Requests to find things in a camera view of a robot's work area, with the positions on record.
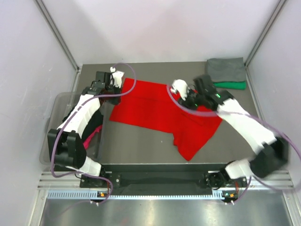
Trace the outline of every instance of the red fabric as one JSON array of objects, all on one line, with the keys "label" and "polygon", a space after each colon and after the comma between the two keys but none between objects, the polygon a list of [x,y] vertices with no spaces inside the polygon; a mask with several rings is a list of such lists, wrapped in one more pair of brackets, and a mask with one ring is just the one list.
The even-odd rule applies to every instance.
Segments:
[{"label": "red fabric", "polygon": [[86,150],[87,150],[87,148],[89,147],[89,144],[90,144],[92,138],[94,137],[95,133],[99,133],[99,131],[101,131],[102,128],[103,128],[102,125],[99,126],[99,127],[97,127],[97,128],[94,130],[94,132],[91,133],[91,134],[88,136],[88,138],[84,141],[84,147],[85,147]]},{"label": "red fabric", "polygon": [[[133,79],[126,79],[122,92],[128,91],[133,83]],[[198,111],[210,110],[199,107]],[[133,91],[121,97],[110,120],[173,133],[174,145],[188,161],[214,135],[222,121],[219,117],[198,117],[182,111],[170,99],[166,85],[147,81],[137,81]]]}]

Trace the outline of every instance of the clear plastic container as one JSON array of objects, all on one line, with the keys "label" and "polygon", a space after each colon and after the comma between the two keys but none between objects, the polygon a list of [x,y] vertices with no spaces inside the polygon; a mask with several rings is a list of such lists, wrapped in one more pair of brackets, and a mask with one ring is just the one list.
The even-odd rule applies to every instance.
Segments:
[{"label": "clear plastic container", "polygon": [[[75,107],[76,104],[78,103],[80,95],[81,93],[79,92],[66,92],[57,95],[57,97],[55,98],[55,102],[53,104],[53,109],[49,119],[48,128],[46,131],[46,136],[44,138],[44,142],[40,154],[40,162],[42,164],[50,165],[47,133],[49,132],[50,129],[57,129],[57,127],[62,124],[63,118],[67,116],[68,113],[71,111],[71,109]],[[94,135],[87,149],[87,156],[94,161],[99,161],[101,158],[101,152],[100,152],[101,131]]]}]

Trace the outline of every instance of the white panel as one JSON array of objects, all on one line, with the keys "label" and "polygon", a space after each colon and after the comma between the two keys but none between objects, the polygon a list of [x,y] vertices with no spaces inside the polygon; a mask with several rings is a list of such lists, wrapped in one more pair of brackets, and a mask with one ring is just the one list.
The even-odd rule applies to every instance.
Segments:
[{"label": "white panel", "polygon": [[75,71],[32,0],[0,1],[0,224],[24,226],[54,98]]},{"label": "white panel", "polygon": [[[300,12],[301,1],[289,0],[249,69],[265,119],[301,149]],[[297,184],[301,162],[295,153],[290,161],[290,173]]]},{"label": "white panel", "polygon": [[246,57],[278,0],[44,0],[78,64]]}]

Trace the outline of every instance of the white wall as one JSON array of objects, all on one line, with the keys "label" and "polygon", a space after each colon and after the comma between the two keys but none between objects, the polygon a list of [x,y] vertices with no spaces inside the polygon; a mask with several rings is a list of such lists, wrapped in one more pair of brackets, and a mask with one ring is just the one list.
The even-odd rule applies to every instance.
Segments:
[{"label": "white wall", "polygon": [[32,0],[0,1],[0,225],[24,226],[56,95],[75,71]]},{"label": "white wall", "polygon": [[78,64],[246,57],[278,0],[44,0]]},{"label": "white wall", "polygon": [[[250,64],[250,74],[265,119],[301,149],[301,1],[289,0]],[[301,162],[290,158],[294,184]]]}]

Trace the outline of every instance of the gray folded cloth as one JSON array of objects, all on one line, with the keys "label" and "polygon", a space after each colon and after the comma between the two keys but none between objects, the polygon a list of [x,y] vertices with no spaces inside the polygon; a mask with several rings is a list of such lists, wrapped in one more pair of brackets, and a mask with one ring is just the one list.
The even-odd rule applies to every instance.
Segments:
[{"label": "gray folded cloth", "polygon": [[234,59],[209,59],[207,60],[206,72],[212,82],[246,80],[246,69],[243,58]]}]

